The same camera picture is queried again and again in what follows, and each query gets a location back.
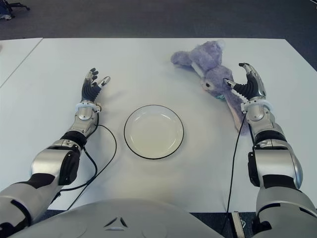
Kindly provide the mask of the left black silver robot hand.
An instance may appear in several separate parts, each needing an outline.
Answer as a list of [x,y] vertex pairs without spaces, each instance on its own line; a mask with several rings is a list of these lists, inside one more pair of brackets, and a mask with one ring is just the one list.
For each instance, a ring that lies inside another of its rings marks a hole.
[[94,102],[101,90],[110,82],[109,76],[98,78],[98,74],[99,72],[92,68],[85,76],[81,91],[82,101]]

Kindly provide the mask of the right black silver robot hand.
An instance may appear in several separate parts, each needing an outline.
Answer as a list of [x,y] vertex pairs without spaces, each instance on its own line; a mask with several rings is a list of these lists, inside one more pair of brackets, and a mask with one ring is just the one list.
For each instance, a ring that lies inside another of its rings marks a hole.
[[252,98],[266,99],[266,91],[262,79],[253,66],[241,62],[239,66],[246,71],[246,84],[238,84],[228,78],[223,78],[224,83],[247,100]]

